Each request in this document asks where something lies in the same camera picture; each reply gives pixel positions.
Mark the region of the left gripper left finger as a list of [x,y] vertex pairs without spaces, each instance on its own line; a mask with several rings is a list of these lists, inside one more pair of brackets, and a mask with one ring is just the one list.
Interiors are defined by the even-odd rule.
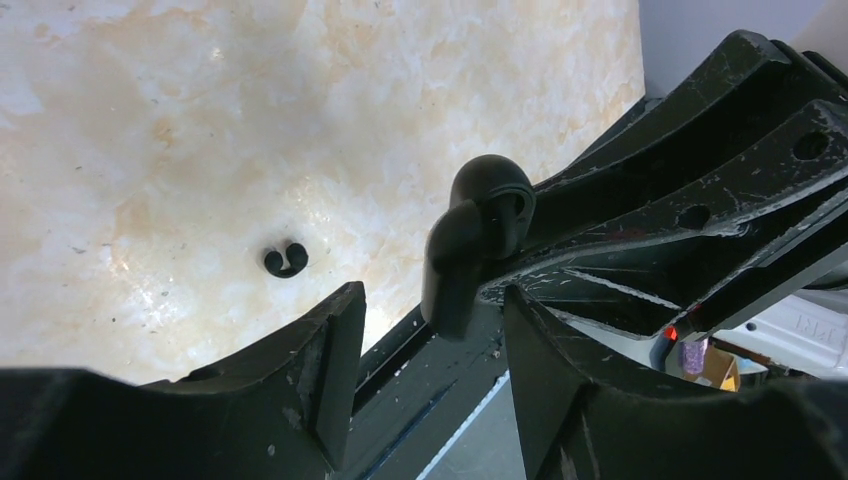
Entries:
[[1,373],[5,479],[327,479],[341,471],[366,295],[348,282],[285,327],[175,382]]

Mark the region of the black oval case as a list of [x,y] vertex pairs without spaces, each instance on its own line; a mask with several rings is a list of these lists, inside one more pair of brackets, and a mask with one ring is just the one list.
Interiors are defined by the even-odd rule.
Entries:
[[464,339],[484,266],[520,250],[535,207],[529,178],[504,156],[478,156],[458,171],[425,248],[420,311],[434,333]]

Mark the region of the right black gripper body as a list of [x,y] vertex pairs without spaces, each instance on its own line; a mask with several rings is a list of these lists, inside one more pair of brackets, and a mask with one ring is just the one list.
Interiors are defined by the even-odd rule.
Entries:
[[847,259],[847,76],[739,30],[672,93],[537,188],[522,252],[489,264],[560,319],[711,333]]

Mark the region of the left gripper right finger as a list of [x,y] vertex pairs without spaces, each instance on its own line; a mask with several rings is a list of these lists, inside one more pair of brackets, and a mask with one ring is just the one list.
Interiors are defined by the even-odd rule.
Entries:
[[504,296],[517,429],[531,479],[843,479],[847,385],[773,381],[739,393],[646,367]]

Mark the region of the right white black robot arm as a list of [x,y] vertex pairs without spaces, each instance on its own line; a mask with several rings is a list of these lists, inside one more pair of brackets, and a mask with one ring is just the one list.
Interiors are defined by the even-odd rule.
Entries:
[[846,374],[846,302],[800,295],[847,269],[847,79],[822,56],[735,31],[536,198],[481,300],[517,285],[572,325],[638,340],[672,328]]

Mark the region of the small black earbud tip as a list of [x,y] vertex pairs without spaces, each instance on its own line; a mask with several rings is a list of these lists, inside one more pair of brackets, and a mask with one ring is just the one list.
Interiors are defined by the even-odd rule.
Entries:
[[283,251],[269,250],[263,265],[266,271],[276,278],[289,279],[303,271],[309,262],[306,248],[297,242],[289,243]]

